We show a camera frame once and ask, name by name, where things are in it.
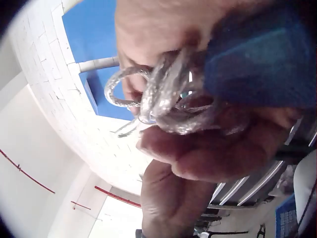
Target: blue cloth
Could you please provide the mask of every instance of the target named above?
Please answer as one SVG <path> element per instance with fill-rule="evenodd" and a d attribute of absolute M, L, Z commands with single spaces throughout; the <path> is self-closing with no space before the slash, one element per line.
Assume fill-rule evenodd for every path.
<path fill-rule="evenodd" d="M 205 90 L 228 102 L 316 108 L 316 45 L 290 6 L 216 34 L 204 75 Z"/>

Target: blue plastic crate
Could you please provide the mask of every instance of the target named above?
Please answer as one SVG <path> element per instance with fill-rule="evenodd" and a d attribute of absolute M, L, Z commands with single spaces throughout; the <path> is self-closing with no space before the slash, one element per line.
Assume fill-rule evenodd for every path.
<path fill-rule="evenodd" d="M 292 194 L 275 210 L 276 238 L 285 238 L 297 226 L 295 195 Z"/>

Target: hand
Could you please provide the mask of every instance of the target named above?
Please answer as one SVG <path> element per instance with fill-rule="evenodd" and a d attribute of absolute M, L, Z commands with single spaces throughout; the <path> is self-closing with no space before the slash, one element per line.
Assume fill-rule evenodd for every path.
<path fill-rule="evenodd" d="M 214 26 L 232 10 L 247 16 L 272 1 L 117 0 L 115 28 L 120 66 L 153 67 L 162 53 L 180 49 L 187 41 L 188 32 L 199 34 L 197 51 L 202 51 Z M 122 81 L 125 98 L 140 100 L 145 85 L 141 76 L 127 77 Z M 138 108 L 131 108 L 131 112 L 137 114 Z"/>
<path fill-rule="evenodd" d="M 219 116 L 222 125 L 235 124 L 230 116 L 234 110 Z M 224 136 L 217 130 L 205 130 L 182 136 L 150 127 L 143 131 L 137 147 L 170 164 L 181 178 L 213 183 L 239 179 L 270 161 L 301 118 L 301 111 L 294 108 L 249 110 L 250 125 L 241 133 Z"/>
<path fill-rule="evenodd" d="M 154 158 L 141 191 L 142 230 L 147 238 L 192 235 L 216 183 L 242 178 L 264 166 L 301 117 L 300 110 L 292 108 L 257 108 L 251 113 L 250 127 L 231 136 L 212 130 L 186 136 L 159 127 L 143 131 L 137 148 Z M 220 120 L 232 123 L 226 115 Z"/>
<path fill-rule="evenodd" d="M 171 165 L 153 160 L 142 183 L 142 233 L 147 238 L 184 238 L 206 210 L 215 184 L 175 176 Z"/>

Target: white brick wall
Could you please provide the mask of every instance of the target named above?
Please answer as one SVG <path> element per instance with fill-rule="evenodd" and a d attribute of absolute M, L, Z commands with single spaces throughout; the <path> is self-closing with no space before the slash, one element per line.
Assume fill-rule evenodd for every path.
<path fill-rule="evenodd" d="M 101 178 L 140 194 L 139 173 L 150 159 L 137 138 L 118 140 L 109 131 L 125 121 L 96 116 L 78 76 L 62 15 L 80 0 L 35 0 L 9 29 L 21 68 L 51 125 Z"/>

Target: red sprinkler pipe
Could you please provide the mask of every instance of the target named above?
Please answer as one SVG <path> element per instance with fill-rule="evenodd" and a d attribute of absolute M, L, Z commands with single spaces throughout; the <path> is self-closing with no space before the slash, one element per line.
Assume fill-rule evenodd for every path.
<path fill-rule="evenodd" d="M 70 201 L 70 202 L 72 202 L 72 203 L 74 203 L 74 204 L 76 204 L 76 205 L 78 205 L 78 206 L 81 206 L 81 207 L 83 207 L 83 208 L 87 208 L 87 209 L 91 210 L 90 208 L 85 207 L 85 206 L 83 206 L 83 205 L 80 205 L 80 204 L 78 204 L 78 203 L 76 203 L 76 202 L 74 202 L 74 201 Z"/>
<path fill-rule="evenodd" d="M 122 202 L 125 202 L 125 203 L 127 203 L 127 204 L 130 204 L 130 205 L 135 206 L 135 207 L 137 207 L 137 208 L 141 208 L 141 204 L 138 204 L 138 203 L 136 203 L 136 202 L 132 202 L 132 201 L 130 201 L 130 200 L 128 200 L 128 199 L 125 199 L 125 198 L 123 198 L 123 197 L 117 196 L 117 195 L 115 195 L 115 194 L 113 194 L 113 193 L 110 193 L 110 192 L 108 192 L 108 191 L 106 191 L 106 190 L 103 190 L 102 188 L 99 188 L 98 186 L 95 186 L 95 189 L 98 189 L 99 191 L 101 191 L 101 192 L 103 192 L 103 193 L 109 195 L 110 197 L 113 197 L 113 198 L 115 198 L 115 199 L 118 199 L 118 200 L 120 200 L 120 201 L 122 201 Z"/>
<path fill-rule="evenodd" d="M 37 180 L 35 180 L 34 178 L 32 178 L 30 175 L 28 175 L 23 169 L 21 169 L 20 165 L 16 165 L 1 149 L 0 149 L 1 154 L 10 161 L 11 164 L 13 164 L 19 171 L 21 171 L 22 173 L 24 173 L 26 176 L 28 176 L 30 179 L 32 179 L 34 182 L 36 182 L 38 185 L 42 186 L 43 188 L 47 189 L 48 191 L 50 191 L 51 193 L 55 194 L 54 191 L 50 190 L 49 188 L 47 188 L 46 186 L 44 186 L 43 184 L 41 184 L 40 182 L 38 182 Z"/>

